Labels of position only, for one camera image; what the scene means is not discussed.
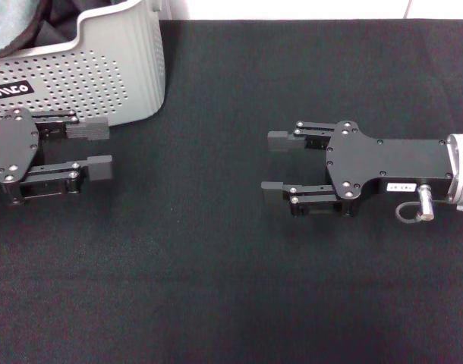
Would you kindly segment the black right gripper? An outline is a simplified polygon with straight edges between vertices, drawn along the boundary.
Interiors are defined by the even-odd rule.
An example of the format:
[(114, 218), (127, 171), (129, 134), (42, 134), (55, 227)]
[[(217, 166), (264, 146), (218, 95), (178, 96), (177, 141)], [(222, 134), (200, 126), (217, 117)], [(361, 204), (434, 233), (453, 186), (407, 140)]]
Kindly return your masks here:
[(373, 138), (353, 121), (297, 121), (290, 133), (268, 132), (267, 142), (274, 152), (326, 150), (332, 185), (261, 183), (265, 203), (287, 204), (294, 217), (354, 215), (361, 203), (377, 194), (411, 193), (419, 204), (418, 217), (433, 218), (434, 201), (446, 199), (454, 177), (444, 140)]

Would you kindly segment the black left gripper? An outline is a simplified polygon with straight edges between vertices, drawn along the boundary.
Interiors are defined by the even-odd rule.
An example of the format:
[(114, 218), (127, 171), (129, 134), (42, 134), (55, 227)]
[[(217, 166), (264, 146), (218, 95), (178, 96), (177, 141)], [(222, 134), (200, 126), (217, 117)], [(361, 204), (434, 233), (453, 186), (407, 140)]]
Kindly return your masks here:
[(13, 108), (0, 119), (0, 193), (18, 206), (28, 199), (77, 194), (83, 182), (112, 179), (112, 157), (41, 165), (44, 140), (108, 140), (104, 117), (79, 119), (75, 110)]

